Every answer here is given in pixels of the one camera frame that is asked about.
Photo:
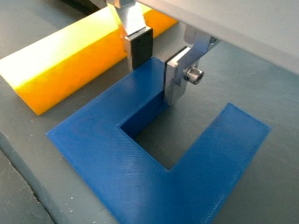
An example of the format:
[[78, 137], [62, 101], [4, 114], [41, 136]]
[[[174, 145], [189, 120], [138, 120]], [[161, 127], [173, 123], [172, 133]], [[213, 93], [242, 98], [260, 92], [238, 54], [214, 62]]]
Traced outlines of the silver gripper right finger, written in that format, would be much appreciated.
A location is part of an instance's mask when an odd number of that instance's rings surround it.
[[186, 84], [197, 85], [204, 72], [197, 68], [202, 55], [218, 43], [208, 33], [185, 26], [184, 41], [189, 44], [164, 62], [162, 99], [173, 105], [182, 96]]

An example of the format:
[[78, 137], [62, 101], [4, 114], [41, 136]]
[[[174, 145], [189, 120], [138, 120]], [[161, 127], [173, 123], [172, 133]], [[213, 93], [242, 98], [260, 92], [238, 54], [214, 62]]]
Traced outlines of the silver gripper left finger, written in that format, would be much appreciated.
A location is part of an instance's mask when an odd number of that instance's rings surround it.
[[136, 0], [106, 0], [120, 21], [128, 68], [136, 70], [152, 57], [153, 29], [145, 25], [141, 6]]

